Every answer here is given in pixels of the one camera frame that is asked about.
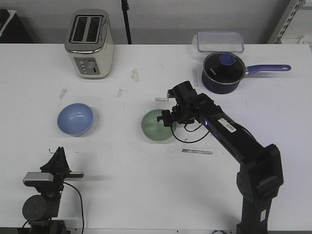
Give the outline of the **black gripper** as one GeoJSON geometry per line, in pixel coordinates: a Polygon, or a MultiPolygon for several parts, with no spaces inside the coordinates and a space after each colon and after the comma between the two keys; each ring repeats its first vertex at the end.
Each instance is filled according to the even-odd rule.
{"type": "Polygon", "coordinates": [[[157,117],[157,121],[163,121],[164,127],[172,127],[175,122],[178,124],[193,124],[195,122],[194,118],[183,111],[183,108],[176,104],[172,111],[170,110],[162,110],[162,116],[157,117]]]}
{"type": "Polygon", "coordinates": [[[51,190],[56,194],[61,194],[64,188],[64,181],[67,178],[83,178],[84,172],[72,172],[69,168],[65,150],[63,147],[58,147],[57,150],[53,153],[51,159],[40,167],[42,173],[52,173],[54,174],[57,171],[57,164],[59,160],[60,153],[60,169],[63,173],[56,173],[51,185],[51,190]]]}

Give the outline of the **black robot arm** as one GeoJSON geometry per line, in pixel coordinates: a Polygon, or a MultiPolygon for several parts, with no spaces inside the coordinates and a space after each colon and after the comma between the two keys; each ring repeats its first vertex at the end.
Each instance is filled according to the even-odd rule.
{"type": "Polygon", "coordinates": [[[242,218],[238,234],[266,234],[272,199],[284,183],[278,147],[263,147],[252,134],[232,120],[206,94],[198,94],[189,81],[168,90],[174,98],[172,110],[163,110],[157,120],[165,127],[174,122],[202,124],[240,164],[236,184],[243,196],[242,218]]]}
{"type": "Polygon", "coordinates": [[[72,172],[66,160],[65,150],[58,147],[52,158],[40,167],[40,172],[28,172],[23,179],[27,187],[34,187],[38,195],[29,197],[22,214],[30,225],[30,234],[69,234],[65,221],[54,220],[58,216],[64,185],[77,190],[65,182],[67,178],[83,178],[83,172],[72,172]]]}

